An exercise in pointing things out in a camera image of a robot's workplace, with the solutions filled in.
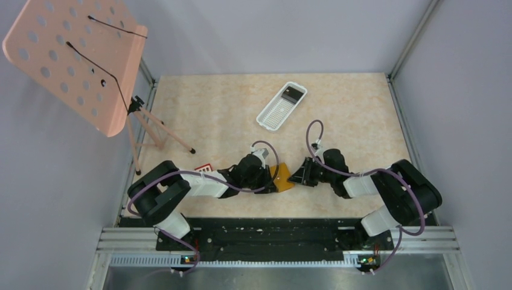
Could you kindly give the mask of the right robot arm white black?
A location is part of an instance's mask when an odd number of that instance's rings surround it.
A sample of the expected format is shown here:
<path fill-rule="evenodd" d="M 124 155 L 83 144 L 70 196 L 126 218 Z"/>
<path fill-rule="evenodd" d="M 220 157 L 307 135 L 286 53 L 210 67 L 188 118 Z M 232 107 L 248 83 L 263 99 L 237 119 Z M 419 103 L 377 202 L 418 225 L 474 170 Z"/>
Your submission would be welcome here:
<path fill-rule="evenodd" d="M 354 226 L 355 238 L 360 243 L 399 225 L 408 226 L 419 221 L 419 209 L 428 213 L 443 202 L 437 188 L 406 159 L 391 164 L 385 171 L 363 176 L 349 171 L 338 149 L 326 150 L 323 161 L 320 164 L 312 157 L 305 158 L 288 180 L 308 187 L 315 187 L 320 182 L 330 184 L 334 193 L 344 199 L 380 196 L 384 205 Z"/>

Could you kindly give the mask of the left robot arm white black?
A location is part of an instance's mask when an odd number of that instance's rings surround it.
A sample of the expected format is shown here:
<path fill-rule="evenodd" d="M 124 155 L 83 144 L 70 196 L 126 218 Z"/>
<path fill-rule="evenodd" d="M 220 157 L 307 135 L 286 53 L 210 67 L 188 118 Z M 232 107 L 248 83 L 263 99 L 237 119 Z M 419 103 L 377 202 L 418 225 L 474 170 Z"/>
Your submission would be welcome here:
<path fill-rule="evenodd" d="M 127 195 L 127 211 L 175 238 L 182 238 L 191 226 L 178 210 L 186 197 L 225 199 L 240 192 L 277 192 L 274 176 L 261 157 L 248 154 L 238 164 L 212 172 L 181 170 L 172 161 L 163 161 L 132 184 Z"/>

